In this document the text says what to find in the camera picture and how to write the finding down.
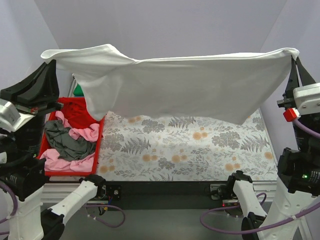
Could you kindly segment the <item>white t shirt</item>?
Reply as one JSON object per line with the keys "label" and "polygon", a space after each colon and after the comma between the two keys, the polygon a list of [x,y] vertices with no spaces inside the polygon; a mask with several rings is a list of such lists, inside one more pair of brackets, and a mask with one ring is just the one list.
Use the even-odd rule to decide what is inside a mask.
{"label": "white t shirt", "polygon": [[138,60],[111,44],[41,54],[74,74],[97,121],[111,111],[125,118],[210,117],[238,125],[280,86],[298,56],[297,49],[285,47]]}

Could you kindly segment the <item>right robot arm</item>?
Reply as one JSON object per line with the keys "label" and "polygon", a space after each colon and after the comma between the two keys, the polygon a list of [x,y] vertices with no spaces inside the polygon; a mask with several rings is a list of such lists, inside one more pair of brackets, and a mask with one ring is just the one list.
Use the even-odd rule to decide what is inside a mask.
{"label": "right robot arm", "polygon": [[238,170],[227,180],[226,192],[237,199],[243,220],[244,240],[290,240],[303,212],[320,195],[320,85],[299,58],[291,71],[283,99],[284,118],[292,123],[298,149],[283,149],[277,164],[277,186],[268,212],[254,192],[252,179]]}

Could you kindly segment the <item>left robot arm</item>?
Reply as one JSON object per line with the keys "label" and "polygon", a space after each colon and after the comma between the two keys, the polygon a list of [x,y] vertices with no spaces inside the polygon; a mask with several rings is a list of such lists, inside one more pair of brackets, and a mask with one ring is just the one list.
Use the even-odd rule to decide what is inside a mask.
{"label": "left robot arm", "polygon": [[27,129],[41,138],[40,121],[60,110],[56,61],[43,63],[17,84],[0,92],[0,187],[7,201],[8,240],[58,240],[70,218],[89,200],[106,196],[106,181],[90,174],[54,206],[42,209],[48,178],[45,161],[23,144]]}

